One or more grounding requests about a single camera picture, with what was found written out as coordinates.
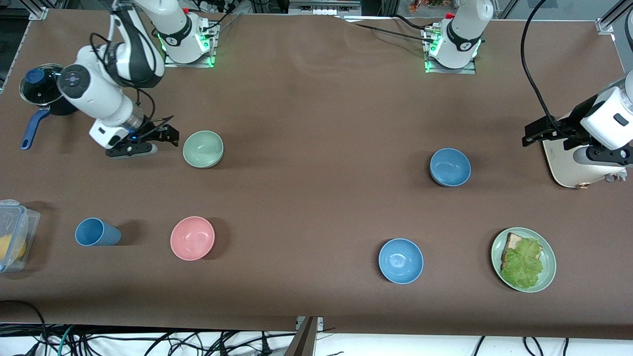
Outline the green bowl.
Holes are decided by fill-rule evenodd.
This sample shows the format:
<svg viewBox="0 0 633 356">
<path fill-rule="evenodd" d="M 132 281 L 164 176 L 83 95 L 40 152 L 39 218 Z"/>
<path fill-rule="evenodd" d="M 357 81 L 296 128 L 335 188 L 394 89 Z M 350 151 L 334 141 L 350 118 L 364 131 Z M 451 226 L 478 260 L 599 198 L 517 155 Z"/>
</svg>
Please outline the green bowl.
<svg viewBox="0 0 633 356">
<path fill-rule="evenodd" d="M 224 142 L 213 131 L 198 131 L 186 140 L 182 153 L 190 166 L 198 169 L 211 168 L 223 158 Z"/>
</svg>

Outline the blue bowl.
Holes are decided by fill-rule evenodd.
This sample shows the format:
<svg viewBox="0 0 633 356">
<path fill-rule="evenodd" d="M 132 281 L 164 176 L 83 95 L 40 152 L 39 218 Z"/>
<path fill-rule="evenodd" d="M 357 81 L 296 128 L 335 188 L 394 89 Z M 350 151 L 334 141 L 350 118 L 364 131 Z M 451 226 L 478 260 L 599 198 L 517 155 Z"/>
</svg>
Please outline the blue bowl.
<svg viewBox="0 0 633 356">
<path fill-rule="evenodd" d="M 430 158 L 430 176 L 443 187 L 458 187 L 472 175 L 472 165 L 467 156 L 455 148 L 442 148 Z"/>
<path fill-rule="evenodd" d="M 411 284 L 423 272 L 424 256 L 414 242 L 404 238 L 391 239 L 378 252 L 378 268 L 387 281 Z"/>
</svg>

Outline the pink bowl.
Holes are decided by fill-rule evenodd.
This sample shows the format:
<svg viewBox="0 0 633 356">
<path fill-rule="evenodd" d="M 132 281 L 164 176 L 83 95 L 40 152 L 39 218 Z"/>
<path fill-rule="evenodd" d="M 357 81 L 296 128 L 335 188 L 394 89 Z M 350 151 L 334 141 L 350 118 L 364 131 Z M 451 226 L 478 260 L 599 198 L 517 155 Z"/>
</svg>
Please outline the pink bowl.
<svg viewBox="0 0 633 356">
<path fill-rule="evenodd" d="M 198 261 L 215 245 L 215 230 L 203 217 L 186 217 L 176 224 L 170 235 L 170 247 L 183 261 Z"/>
</svg>

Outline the cream toaster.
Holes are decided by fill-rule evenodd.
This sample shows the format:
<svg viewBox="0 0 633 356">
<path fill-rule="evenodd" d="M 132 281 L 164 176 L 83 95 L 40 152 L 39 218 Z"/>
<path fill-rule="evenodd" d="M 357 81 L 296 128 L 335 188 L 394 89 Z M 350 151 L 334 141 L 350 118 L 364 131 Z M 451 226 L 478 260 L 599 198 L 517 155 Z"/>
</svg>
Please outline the cream toaster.
<svg viewBox="0 0 633 356">
<path fill-rule="evenodd" d="M 627 168 L 577 164 L 573 153 L 582 146 L 566 151 L 564 141 L 567 139 L 567 134 L 560 128 L 559 119 L 552 119 L 548 115 L 543 118 L 550 119 L 557 129 L 556 140 L 543 140 L 542 143 L 551 175 L 559 185 L 567 188 L 581 188 L 602 180 L 607 182 L 626 180 Z"/>
</svg>

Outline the blue saucepan with lid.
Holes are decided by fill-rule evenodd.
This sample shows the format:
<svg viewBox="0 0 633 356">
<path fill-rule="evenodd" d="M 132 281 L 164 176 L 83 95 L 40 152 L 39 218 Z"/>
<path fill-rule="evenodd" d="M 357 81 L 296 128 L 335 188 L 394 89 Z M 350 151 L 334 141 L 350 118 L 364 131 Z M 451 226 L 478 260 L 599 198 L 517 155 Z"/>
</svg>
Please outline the blue saucepan with lid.
<svg viewBox="0 0 633 356">
<path fill-rule="evenodd" d="M 63 95 L 60 99 L 46 106 L 36 106 L 38 110 L 29 119 L 29 123 L 25 129 L 22 143 L 20 148 L 22 150 L 28 150 L 31 148 L 33 140 L 35 138 L 38 126 L 41 120 L 50 115 L 66 116 L 74 113 L 78 109 L 70 103 Z"/>
</svg>

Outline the glass lid with blue knob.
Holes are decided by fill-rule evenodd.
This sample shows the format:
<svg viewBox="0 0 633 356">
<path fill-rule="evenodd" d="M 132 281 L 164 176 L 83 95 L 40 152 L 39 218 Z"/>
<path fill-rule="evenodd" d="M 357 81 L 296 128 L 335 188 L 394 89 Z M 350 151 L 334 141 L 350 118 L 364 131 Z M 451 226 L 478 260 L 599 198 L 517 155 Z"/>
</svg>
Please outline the glass lid with blue knob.
<svg viewBox="0 0 633 356">
<path fill-rule="evenodd" d="M 23 100 L 36 106 L 46 106 L 62 97 L 57 88 L 57 79 L 63 66 L 44 64 L 30 69 L 22 78 L 19 93 Z"/>
</svg>

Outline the blue ribbed cup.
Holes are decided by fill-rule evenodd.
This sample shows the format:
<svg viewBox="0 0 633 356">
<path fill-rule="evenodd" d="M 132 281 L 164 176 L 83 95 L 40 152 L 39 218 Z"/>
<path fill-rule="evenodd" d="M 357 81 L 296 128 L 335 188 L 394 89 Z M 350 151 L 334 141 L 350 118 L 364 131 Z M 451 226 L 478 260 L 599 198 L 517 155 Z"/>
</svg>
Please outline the blue ribbed cup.
<svg viewBox="0 0 633 356">
<path fill-rule="evenodd" d="M 115 226 L 90 217 L 77 225 L 74 236 L 82 246 L 113 246 L 120 242 L 122 234 Z"/>
</svg>

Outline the bread slice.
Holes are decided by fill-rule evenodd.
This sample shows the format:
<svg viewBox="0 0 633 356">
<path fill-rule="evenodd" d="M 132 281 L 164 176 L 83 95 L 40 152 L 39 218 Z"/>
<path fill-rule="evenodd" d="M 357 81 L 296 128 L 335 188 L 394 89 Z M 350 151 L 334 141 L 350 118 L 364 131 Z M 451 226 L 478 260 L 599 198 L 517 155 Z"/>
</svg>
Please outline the bread slice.
<svg viewBox="0 0 633 356">
<path fill-rule="evenodd" d="M 500 268 L 505 269 L 511 265 L 524 265 L 526 263 L 530 266 L 534 265 L 533 261 L 540 261 L 542 250 L 543 247 L 538 239 L 509 232 L 500 258 Z"/>
</svg>

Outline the clear plastic container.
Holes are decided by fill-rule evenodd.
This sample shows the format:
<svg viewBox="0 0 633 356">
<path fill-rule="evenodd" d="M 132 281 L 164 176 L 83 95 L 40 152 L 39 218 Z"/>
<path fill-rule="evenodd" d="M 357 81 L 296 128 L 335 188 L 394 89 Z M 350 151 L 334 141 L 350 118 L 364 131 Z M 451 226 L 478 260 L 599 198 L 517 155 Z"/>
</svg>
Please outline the clear plastic container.
<svg viewBox="0 0 633 356">
<path fill-rule="evenodd" d="M 0 273 L 20 272 L 24 269 L 40 217 L 39 212 L 26 208 L 19 201 L 0 201 L 0 237 L 8 234 L 13 237 L 13 243 L 24 242 L 26 245 L 26 253 L 17 261 L 9 265 L 0 262 Z"/>
</svg>

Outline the green plate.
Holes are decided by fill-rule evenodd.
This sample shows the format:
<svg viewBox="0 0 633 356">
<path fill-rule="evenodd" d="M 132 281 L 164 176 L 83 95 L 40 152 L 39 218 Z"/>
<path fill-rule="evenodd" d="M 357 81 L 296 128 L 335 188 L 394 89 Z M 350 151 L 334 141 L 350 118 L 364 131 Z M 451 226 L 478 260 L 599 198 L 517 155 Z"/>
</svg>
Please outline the green plate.
<svg viewBox="0 0 633 356">
<path fill-rule="evenodd" d="M 516 288 L 514 286 L 511 286 L 508 282 L 504 281 L 504 279 L 502 278 L 500 274 L 500 265 L 501 265 L 500 258 L 501 258 L 504 246 L 506 245 L 507 236 L 509 232 L 514 232 L 523 237 L 533 237 L 535 239 L 538 239 L 538 241 L 540 242 L 540 245 L 543 247 L 541 257 L 540 257 L 540 261 L 543 264 L 543 270 L 539 274 L 538 282 L 536 283 L 535 286 L 531 288 L 524 289 L 524 288 Z M 537 232 L 529 228 L 512 227 L 512 228 L 507 228 L 506 230 L 503 230 L 502 232 L 500 232 L 492 242 L 490 256 L 491 256 L 491 263 L 493 266 L 493 270 L 495 271 L 495 273 L 497 273 L 497 276 L 507 286 L 511 287 L 512 289 L 515 289 L 516 291 L 520 291 L 524 293 L 540 292 L 543 289 L 547 288 L 552 283 L 556 275 L 556 269 L 557 269 L 556 257 L 551 246 L 540 234 L 538 234 Z"/>
</svg>

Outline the green lettuce leaf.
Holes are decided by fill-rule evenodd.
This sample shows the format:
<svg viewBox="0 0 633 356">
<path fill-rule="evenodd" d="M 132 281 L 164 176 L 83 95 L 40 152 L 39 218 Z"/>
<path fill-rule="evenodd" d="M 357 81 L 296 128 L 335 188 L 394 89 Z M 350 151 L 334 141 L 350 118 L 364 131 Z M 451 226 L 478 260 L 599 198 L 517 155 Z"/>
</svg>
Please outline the green lettuce leaf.
<svg viewBox="0 0 633 356">
<path fill-rule="evenodd" d="M 543 270 L 540 261 L 541 245 L 536 239 L 524 238 L 516 246 L 506 248 L 502 255 L 500 274 L 504 281 L 516 288 L 536 285 Z"/>
</svg>

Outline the yellow fruit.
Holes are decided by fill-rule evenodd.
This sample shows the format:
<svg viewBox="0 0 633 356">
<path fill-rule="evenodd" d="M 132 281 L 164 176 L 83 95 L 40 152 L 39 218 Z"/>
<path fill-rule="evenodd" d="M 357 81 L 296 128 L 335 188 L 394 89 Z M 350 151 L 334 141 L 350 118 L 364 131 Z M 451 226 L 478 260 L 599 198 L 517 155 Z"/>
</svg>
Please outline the yellow fruit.
<svg viewBox="0 0 633 356">
<path fill-rule="evenodd" d="M 12 241 L 13 237 L 8 234 L 0 237 L 0 262 L 7 265 L 17 261 L 26 253 L 26 245 L 24 242 L 13 243 Z"/>
</svg>

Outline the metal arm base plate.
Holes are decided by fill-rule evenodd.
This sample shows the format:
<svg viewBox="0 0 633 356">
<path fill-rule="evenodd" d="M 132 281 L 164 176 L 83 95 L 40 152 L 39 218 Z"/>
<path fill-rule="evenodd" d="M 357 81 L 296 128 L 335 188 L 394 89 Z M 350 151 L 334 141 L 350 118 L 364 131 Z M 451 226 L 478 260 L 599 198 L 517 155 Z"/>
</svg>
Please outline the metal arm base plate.
<svg viewBox="0 0 633 356">
<path fill-rule="evenodd" d="M 425 58 L 425 72 L 436 74 L 463 74 L 463 75 L 475 75 L 476 65 L 475 60 L 471 59 L 465 67 L 462 68 L 448 68 L 437 61 L 436 58 Z"/>
<path fill-rule="evenodd" d="M 173 61 L 168 54 L 165 54 L 165 66 L 175 68 L 213 68 L 215 67 L 215 59 L 217 48 L 214 47 L 210 52 L 206 52 L 196 61 L 190 63 L 178 63 Z"/>
</svg>

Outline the aluminium frame profile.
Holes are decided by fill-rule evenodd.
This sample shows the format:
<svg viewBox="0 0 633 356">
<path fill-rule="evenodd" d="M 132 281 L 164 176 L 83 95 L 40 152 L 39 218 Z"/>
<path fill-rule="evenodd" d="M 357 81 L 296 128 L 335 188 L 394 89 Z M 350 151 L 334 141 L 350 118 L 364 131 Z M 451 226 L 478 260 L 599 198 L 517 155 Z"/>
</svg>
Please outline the aluminium frame profile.
<svg viewBox="0 0 633 356">
<path fill-rule="evenodd" d="M 595 20 L 600 35 L 613 32 L 613 24 L 633 10 L 633 0 L 618 0 L 602 17 Z"/>
<path fill-rule="evenodd" d="M 26 7 L 29 14 L 30 21 L 37 21 L 45 19 L 45 16 L 50 7 L 54 7 L 51 5 L 48 0 L 20 0 L 23 5 Z"/>
</svg>

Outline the metal table bracket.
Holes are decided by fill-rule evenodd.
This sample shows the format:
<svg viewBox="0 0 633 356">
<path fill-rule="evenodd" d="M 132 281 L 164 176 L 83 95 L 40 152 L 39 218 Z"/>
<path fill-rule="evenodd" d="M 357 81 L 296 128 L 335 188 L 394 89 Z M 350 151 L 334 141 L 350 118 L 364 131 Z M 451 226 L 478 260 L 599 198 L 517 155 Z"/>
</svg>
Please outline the metal table bracket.
<svg viewBox="0 0 633 356">
<path fill-rule="evenodd" d="M 283 356 L 314 356 L 317 334 L 324 330 L 323 317 L 296 318 L 297 332 Z"/>
</svg>

